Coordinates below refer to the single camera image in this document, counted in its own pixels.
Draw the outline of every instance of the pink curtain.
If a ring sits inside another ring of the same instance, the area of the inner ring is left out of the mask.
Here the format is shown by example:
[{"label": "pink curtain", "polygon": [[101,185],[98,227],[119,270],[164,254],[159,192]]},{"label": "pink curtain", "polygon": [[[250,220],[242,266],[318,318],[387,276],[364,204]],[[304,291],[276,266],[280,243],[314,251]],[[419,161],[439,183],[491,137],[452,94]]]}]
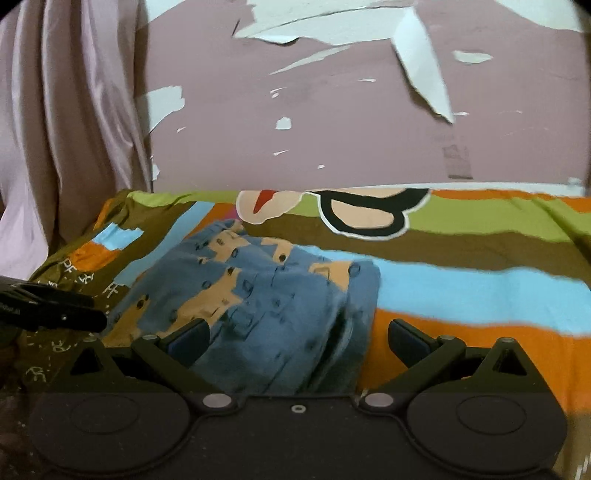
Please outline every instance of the pink curtain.
[{"label": "pink curtain", "polygon": [[0,22],[0,275],[28,278],[124,188],[151,190],[138,0],[24,0]]}]

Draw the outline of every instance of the bed sheet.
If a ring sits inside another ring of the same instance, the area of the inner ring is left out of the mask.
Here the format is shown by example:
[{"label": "bed sheet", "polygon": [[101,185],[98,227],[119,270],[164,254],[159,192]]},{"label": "bed sheet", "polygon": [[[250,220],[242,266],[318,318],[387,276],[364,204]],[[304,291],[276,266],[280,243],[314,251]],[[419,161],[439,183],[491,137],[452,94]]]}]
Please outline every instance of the bed sheet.
[{"label": "bed sheet", "polygon": [[[183,238],[234,218],[248,235],[378,266],[378,310],[360,390],[405,370],[387,344],[393,318],[471,346],[518,339],[567,413],[569,435],[556,471],[591,478],[591,199],[377,187],[124,190],[105,204],[93,231],[50,257],[32,279],[91,295],[109,312]],[[15,366],[25,387],[43,390],[83,335],[24,333]]]}]

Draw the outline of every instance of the cartoon character face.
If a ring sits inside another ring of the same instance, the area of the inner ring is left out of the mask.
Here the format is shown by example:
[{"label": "cartoon character face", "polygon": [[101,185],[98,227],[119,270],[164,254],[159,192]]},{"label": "cartoon character face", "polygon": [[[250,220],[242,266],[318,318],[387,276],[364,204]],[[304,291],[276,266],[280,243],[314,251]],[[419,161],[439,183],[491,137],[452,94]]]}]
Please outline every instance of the cartoon character face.
[{"label": "cartoon character face", "polygon": [[428,189],[343,189],[313,192],[320,216],[334,233],[389,240],[409,228],[408,213],[422,207]]},{"label": "cartoon character face", "polygon": [[409,228],[408,213],[429,199],[428,189],[260,190],[240,192],[236,208],[242,220],[259,225],[289,212],[304,194],[317,197],[320,217],[330,230],[364,240],[388,240],[404,234]]},{"label": "cartoon character face", "polygon": [[245,222],[260,225],[269,218],[289,212],[301,200],[300,192],[275,192],[274,190],[244,190],[236,198],[236,210]]}]

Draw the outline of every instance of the folded cloth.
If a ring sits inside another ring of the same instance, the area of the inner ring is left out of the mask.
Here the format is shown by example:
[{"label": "folded cloth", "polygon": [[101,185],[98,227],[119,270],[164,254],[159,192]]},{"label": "folded cloth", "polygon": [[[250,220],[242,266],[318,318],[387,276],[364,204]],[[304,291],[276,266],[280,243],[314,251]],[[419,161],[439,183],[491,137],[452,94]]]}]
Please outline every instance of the folded cloth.
[{"label": "folded cloth", "polygon": [[379,290],[370,261],[318,257],[215,222],[169,251],[109,315],[106,346],[166,336],[193,319],[210,346],[191,367],[227,393],[353,391]]}]

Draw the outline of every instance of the green stripe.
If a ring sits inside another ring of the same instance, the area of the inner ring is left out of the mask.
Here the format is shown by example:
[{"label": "green stripe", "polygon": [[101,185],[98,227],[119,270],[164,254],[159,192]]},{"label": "green stripe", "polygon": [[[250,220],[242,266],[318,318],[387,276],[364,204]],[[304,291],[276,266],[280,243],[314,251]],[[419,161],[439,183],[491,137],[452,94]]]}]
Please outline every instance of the green stripe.
[{"label": "green stripe", "polygon": [[304,217],[319,217],[316,195],[310,193],[303,194],[300,202],[287,213]]},{"label": "green stripe", "polygon": [[190,193],[147,193],[130,192],[127,198],[132,199],[146,207],[162,207],[173,203],[211,202],[211,203],[236,203],[238,192],[234,190],[202,191]]},{"label": "green stripe", "polygon": [[555,218],[573,232],[591,232],[591,213],[575,212],[560,200],[452,200],[433,195],[408,217],[412,230],[446,235],[519,232],[548,242],[571,241]]}]

